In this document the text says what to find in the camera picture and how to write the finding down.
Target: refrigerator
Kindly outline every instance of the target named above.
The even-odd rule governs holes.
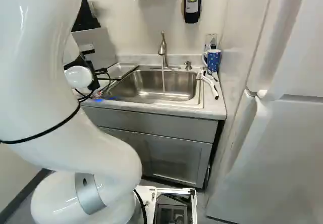
[[[206,215],[323,223],[323,0],[228,0]]]

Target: refrigerator handle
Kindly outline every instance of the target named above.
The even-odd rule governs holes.
[[[272,118],[271,104],[272,102],[264,102],[259,97],[255,97],[256,101],[256,114],[254,120],[251,123],[250,129],[242,143],[241,149],[237,154],[235,161],[232,164],[231,172],[239,172],[241,168],[244,168],[245,164],[252,159],[255,153],[258,143],[261,140],[268,123]]]

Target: sink cabinet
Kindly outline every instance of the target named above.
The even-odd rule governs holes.
[[[144,175],[203,187],[212,144],[111,128],[100,129],[127,142],[137,151]]]
[[[202,188],[217,121],[83,107],[102,131],[138,153],[145,176]]]

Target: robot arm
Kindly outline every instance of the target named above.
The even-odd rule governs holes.
[[[81,0],[0,0],[0,139],[25,160],[57,171],[36,189],[37,223],[127,222],[142,166],[125,142],[104,134],[88,119],[65,78],[63,51]],[[67,122],[52,129],[59,123]],[[31,140],[15,143],[17,140]],[[75,174],[94,176],[107,206],[89,215],[78,199]]]

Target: black soap dispenser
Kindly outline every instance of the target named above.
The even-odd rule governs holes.
[[[201,14],[202,0],[183,0],[183,13],[185,22],[188,24],[197,23]]]

